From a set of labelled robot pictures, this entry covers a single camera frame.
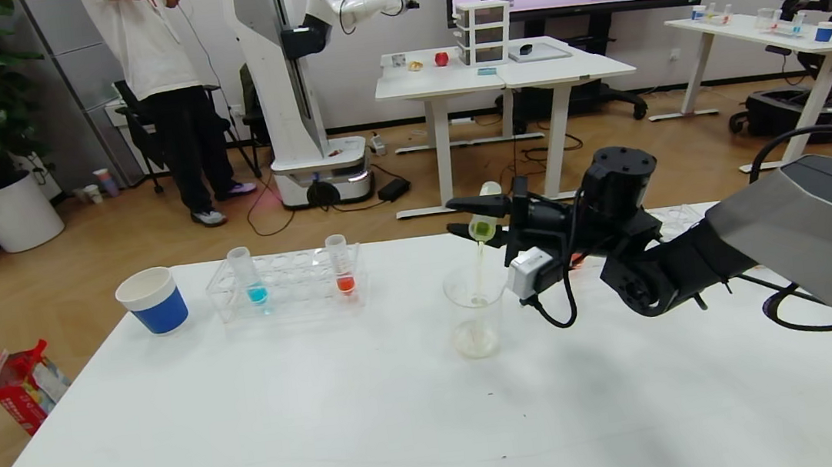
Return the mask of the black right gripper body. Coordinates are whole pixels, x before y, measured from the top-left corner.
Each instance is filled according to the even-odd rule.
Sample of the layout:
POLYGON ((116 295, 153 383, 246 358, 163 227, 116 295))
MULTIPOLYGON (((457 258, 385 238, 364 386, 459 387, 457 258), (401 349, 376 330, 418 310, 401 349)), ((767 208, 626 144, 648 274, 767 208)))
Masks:
POLYGON ((504 266, 521 252, 539 248, 564 261, 571 256, 574 207, 529 191, 526 176, 513 178, 505 230, 504 266))

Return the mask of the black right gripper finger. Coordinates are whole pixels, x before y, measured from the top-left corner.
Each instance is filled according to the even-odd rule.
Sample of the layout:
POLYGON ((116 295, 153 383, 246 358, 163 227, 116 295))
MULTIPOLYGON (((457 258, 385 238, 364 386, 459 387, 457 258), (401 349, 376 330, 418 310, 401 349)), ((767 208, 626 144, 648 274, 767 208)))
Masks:
POLYGON ((445 202, 446 208, 454 212, 470 213, 472 215, 492 218, 503 218, 511 211, 511 197, 508 195, 473 195, 452 198, 445 202))
POLYGON ((447 224, 448 233, 454 234, 459 238, 484 244, 484 246, 497 248, 505 247, 507 244, 506 235, 508 233, 504 230, 503 225, 491 222, 475 222, 475 223, 450 223, 447 224))

